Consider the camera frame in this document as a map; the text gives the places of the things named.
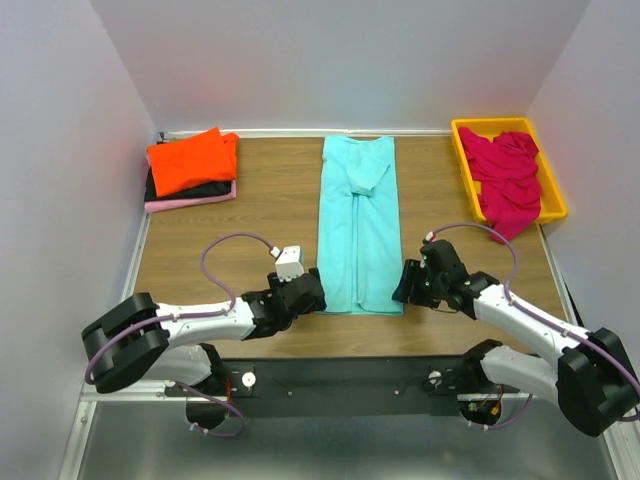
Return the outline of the teal t shirt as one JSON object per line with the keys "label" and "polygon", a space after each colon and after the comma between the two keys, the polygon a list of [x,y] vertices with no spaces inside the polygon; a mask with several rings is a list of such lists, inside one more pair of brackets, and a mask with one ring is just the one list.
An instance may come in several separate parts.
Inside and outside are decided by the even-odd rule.
{"label": "teal t shirt", "polygon": [[403,269],[395,142],[324,140],[317,267],[326,311],[401,315],[392,299]]}

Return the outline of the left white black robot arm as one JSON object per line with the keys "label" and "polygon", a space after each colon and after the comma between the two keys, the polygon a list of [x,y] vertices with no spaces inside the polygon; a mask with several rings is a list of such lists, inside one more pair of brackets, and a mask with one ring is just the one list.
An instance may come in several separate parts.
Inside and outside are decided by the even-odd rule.
{"label": "left white black robot arm", "polygon": [[298,317],[326,308],[317,268],[290,281],[280,281],[272,272],[267,280],[266,290],[217,304],[169,305],[154,302],[147,292],[132,295],[82,331],[85,382],[108,394],[152,379],[160,370],[160,380],[182,381],[201,395],[214,393],[222,372],[206,352],[189,356],[194,364],[187,374],[161,366],[160,359],[171,350],[214,340],[268,338],[290,328]]}

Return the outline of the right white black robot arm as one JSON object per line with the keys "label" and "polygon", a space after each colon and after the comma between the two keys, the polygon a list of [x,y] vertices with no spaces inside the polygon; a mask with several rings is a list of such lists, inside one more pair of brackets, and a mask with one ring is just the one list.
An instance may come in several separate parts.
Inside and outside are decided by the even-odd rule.
{"label": "right white black robot arm", "polygon": [[591,437],[630,419],[639,405],[639,380],[615,333],[562,321],[510,293],[495,277],[468,272],[446,240],[426,239],[420,253],[420,259],[405,262],[394,300],[430,309],[446,305],[501,329],[532,351],[522,354],[485,340],[467,351],[452,372],[431,372],[430,393],[512,387],[556,405],[572,426]]}

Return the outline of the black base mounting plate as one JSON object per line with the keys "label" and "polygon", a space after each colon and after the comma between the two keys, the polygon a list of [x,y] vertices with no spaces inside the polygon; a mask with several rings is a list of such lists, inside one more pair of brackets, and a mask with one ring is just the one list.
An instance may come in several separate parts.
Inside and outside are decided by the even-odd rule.
{"label": "black base mounting plate", "polygon": [[213,377],[186,402],[190,423],[220,432],[245,418],[385,415],[461,416],[490,426],[508,418],[507,386],[475,380],[462,357],[335,357],[235,359],[218,363]]}

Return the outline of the magenta crumpled t shirt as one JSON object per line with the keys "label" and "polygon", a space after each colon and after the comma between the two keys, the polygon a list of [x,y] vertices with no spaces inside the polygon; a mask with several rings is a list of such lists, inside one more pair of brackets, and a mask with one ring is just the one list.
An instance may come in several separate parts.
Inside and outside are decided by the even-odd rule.
{"label": "magenta crumpled t shirt", "polygon": [[530,134],[503,132],[489,140],[467,127],[458,129],[472,179],[480,183],[481,212],[496,231],[492,239],[510,241],[541,212],[537,178],[539,149]]}

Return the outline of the black folded t shirt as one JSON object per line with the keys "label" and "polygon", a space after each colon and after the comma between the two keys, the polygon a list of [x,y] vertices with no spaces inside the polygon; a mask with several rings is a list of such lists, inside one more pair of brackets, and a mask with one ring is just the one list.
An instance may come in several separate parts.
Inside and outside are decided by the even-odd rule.
{"label": "black folded t shirt", "polygon": [[149,171],[146,178],[146,189],[144,195],[145,202],[166,201],[166,200],[191,200],[206,197],[217,197],[230,194],[233,181],[212,181],[195,187],[187,188],[173,194],[159,196],[152,172]]}

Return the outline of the pink folded t shirt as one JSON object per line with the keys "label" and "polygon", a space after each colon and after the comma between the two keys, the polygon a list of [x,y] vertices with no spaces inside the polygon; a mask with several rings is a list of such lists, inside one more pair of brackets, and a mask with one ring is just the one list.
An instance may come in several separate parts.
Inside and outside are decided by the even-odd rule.
{"label": "pink folded t shirt", "polygon": [[175,200],[157,200],[144,203],[144,210],[147,213],[156,213],[161,211],[173,210],[178,208],[206,205],[212,203],[224,202],[227,200],[233,200],[237,196],[236,181],[232,181],[231,190],[226,195],[202,197],[195,199],[175,199]]}

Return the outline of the yellow plastic bin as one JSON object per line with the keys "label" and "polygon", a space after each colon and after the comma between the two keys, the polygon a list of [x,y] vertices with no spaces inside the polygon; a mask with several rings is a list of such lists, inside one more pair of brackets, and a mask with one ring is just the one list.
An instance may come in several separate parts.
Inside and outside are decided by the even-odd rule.
{"label": "yellow plastic bin", "polygon": [[487,220],[481,210],[478,198],[478,195],[481,193],[481,184],[472,178],[468,159],[460,139],[459,129],[463,127],[470,129],[474,134],[488,140],[493,140],[503,132],[529,134],[539,148],[535,161],[538,165],[537,179],[541,185],[542,192],[540,198],[541,211],[536,219],[536,224],[549,224],[566,217],[567,207],[565,201],[554,178],[551,166],[542,151],[542,144],[529,119],[526,117],[456,118],[451,121],[451,142],[457,157],[471,214],[476,222],[486,223]]}

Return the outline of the orange folded t shirt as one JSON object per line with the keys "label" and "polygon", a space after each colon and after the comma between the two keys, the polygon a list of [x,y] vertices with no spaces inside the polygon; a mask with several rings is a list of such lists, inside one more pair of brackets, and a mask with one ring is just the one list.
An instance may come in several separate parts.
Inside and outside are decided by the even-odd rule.
{"label": "orange folded t shirt", "polygon": [[210,182],[237,178],[235,133],[222,134],[214,127],[179,141],[147,148],[156,193],[168,196]]}

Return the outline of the aluminium frame rail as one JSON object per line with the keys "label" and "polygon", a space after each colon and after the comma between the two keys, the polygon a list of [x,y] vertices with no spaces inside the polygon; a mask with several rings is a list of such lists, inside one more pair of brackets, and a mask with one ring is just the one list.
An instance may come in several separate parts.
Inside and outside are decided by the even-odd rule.
{"label": "aluminium frame rail", "polygon": [[639,430],[589,438],[535,401],[496,431],[451,417],[255,419],[234,439],[192,432],[158,393],[86,395],[64,479],[635,479]]}

